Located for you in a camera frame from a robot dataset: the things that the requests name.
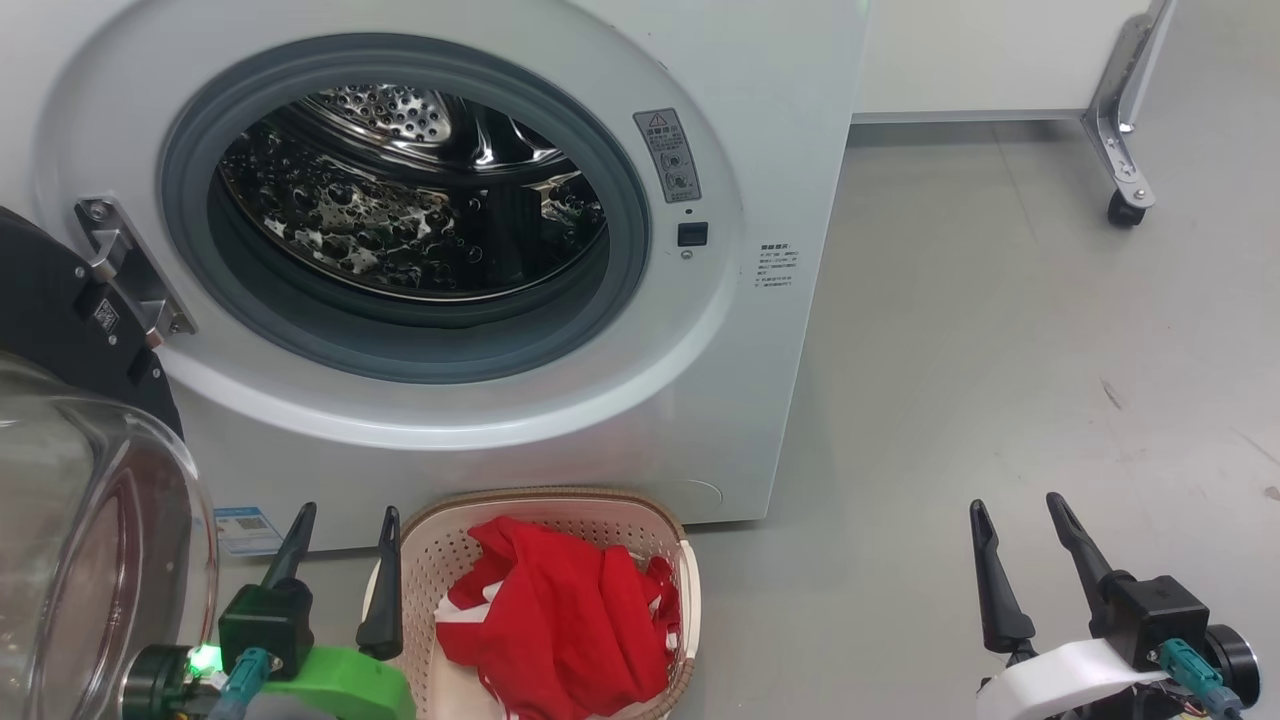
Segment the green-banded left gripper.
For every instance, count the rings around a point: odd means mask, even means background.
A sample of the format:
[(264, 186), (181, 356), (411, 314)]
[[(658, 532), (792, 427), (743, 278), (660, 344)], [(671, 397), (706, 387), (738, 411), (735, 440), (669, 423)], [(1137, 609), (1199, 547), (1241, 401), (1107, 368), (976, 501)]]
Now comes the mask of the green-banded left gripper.
[[(264, 588), (296, 579), (316, 516), (315, 502), (300, 509), (262, 579)], [(351, 647), (315, 646), (294, 678), (266, 682), (260, 698), (294, 700), (335, 720), (416, 720), (408, 679), (383, 662), (403, 651), (401, 515), (396, 506), (385, 510), (376, 550), (372, 593), (356, 634), (362, 653)]]

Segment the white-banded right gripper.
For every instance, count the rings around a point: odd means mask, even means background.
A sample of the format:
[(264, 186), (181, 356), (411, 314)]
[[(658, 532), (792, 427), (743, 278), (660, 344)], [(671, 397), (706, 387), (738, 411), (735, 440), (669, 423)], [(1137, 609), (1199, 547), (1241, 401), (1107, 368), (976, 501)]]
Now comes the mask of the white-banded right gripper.
[(1060, 493), (1047, 493), (1046, 506), (1060, 544), (1071, 555), (1091, 611), (1088, 629), (1096, 639), (1070, 642), (1037, 656), (1034, 623), (1021, 611), (1000, 561), (998, 534), (984, 502), (973, 500), (969, 519), (983, 644), (991, 653), (1034, 657), (1005, 669), (979, 689), (975, 720), (1046, 720), (1135, 684), (1170, 678), (1160, 667), (1137, 671), (1106, 639), (1098, 639), (1111, 630), (1108, 593), (1119, 583), (1137, 579), (1111, 566)]

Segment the red and white garment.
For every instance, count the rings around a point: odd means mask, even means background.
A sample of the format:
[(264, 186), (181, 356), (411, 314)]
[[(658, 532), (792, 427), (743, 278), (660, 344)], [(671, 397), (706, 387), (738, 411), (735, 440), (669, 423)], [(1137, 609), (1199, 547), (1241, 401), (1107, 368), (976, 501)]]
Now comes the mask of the red and white garment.
[(481, 553), (438, 603), (436, 639), (506, 720), (607, 717), (667, 689), (680, 610), (666, 559), (639, 566), (621, 544), (508, 516), (470, 534)]

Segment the black round glass washer door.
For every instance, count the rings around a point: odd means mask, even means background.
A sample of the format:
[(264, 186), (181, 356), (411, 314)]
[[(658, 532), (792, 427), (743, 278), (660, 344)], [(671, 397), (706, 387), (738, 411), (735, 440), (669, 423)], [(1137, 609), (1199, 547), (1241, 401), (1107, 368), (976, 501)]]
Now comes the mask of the black round glass washer door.
[(138, 653), (207, 625), (207, 493), (160, 357), (76, 251), (0, 208), (0, 720), (120, 720)]

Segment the cream laundry basket brown rim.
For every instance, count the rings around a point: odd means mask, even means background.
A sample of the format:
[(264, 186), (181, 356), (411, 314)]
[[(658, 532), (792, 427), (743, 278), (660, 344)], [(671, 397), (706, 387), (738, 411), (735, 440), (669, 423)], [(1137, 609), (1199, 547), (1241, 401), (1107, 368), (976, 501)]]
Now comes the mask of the cream laundry basket brown rim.
[(393, 660), (410, 682), (417, 720), (517, 720), (483, 688), (472, 669), (449, 661), (436, 639), (434, 611), (447, 591), (481, 556), (471, 527), (509, 516), (576, 536), (598, 547), (622, 544), (644, 568), (663, 557), (678, 596), (669, 644), (668, 685), (654, 700), (611, 717), (668, 720), (691, 684), (701, 630), (696, 555), (680, 520), (655, 500), (630, 489), (548, 486), (457, 495), (403, 524), (404, 651)]

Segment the white front-load washing machine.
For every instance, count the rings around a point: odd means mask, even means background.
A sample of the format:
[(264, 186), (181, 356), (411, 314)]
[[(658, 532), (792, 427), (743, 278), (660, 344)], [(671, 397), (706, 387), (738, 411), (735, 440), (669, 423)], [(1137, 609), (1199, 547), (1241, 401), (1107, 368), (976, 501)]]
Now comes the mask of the white front-load washing machine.
[[(0, 0), (0, 208), (88, 264), (79, 199), (122, 206), (198, 331), (154, 350), (214, 509), (312, 547), (372, 543), (480, 489), (636, 491), (686, 524), (765, 516), (869, 29), (870, 0)], [(224, 69), (305, 38), (438, 38), (586, 108), (650, 213), (641, 284), (572, 354), (494, 380), (339, 372), (220, 309), (163, 219), (173, 124)], [(634, 113), (673, 108), (701, 199), (664, 201)]]

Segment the metal door hinge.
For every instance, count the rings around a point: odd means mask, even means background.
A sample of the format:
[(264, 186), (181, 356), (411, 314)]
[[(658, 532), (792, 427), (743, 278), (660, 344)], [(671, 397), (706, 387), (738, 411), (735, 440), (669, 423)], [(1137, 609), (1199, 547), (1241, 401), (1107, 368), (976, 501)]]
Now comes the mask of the metal door hinge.
[(76, 219), (93, 250), (90, 265), (141, 325), (151, 347), (198, 327), (122, 206), (110, 197), (79, 199)]

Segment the grey rubber door gasket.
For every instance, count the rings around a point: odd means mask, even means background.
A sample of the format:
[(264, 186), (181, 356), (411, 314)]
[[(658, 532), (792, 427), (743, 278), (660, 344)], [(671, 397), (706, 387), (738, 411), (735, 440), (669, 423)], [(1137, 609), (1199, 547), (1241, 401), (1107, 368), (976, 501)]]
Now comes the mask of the grey rubber door gasket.
[[(461, 304), (375, 296), (301, 266), (241, 214), (221, 187), (218, 163), (268, 113), (342, 85), (435, 88), (532, 127), (596, 191), (605, 242), (544, 284)], [(438, 38), (332, 35), (238, 61), (189, 100), (159, 168), (159, 202), (172, 242), (221, 310), (293, 355), (378, 380), (462, 384), (557, 361), (620, 318), (639, 291), (650, 249), (639, 174), (586, 108), (524, 68)]]

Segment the blue energy label sticker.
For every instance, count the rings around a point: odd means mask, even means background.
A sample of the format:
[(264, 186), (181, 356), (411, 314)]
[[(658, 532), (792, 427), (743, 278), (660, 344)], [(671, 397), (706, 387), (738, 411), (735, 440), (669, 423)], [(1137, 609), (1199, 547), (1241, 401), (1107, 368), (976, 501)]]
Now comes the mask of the blue energy label sticker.
[(270, 556), (282, 547), (282, 533), (257, 507), (214, 509), (218, 544), (232, 557)]

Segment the steel washer drum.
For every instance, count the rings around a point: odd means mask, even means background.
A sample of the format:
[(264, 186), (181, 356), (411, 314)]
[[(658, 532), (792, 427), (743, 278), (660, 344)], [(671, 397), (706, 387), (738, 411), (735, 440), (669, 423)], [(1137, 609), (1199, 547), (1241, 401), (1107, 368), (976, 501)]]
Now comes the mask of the steel washer drum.
[(607, 240), (602, 201), (566, 152), (513, 117), (435, 88), (310, 94), (243, 129), (218, 177), (291, 260), (387, 299), (518, 293)]

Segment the white cart with metal leg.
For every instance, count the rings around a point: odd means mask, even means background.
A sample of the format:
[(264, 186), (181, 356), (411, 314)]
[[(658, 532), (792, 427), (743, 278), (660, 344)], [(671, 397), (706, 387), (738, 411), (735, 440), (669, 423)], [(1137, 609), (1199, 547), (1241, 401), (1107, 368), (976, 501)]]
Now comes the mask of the white cart with metal leg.
[(1176, 5), (876, 0), (852, 122), (1078, 120), (1114, 191), (1148, 211), (1128, 140)]

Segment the grey warning sticker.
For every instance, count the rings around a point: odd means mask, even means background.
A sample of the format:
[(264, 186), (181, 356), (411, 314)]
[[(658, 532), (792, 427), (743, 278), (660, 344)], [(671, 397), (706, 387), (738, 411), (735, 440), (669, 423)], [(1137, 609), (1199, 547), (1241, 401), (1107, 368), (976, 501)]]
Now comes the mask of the grey warning sticker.
[(696, 163), (673, 108), (634, 113), (634, 122), (653, 160), (667, 204), (701, 199)]

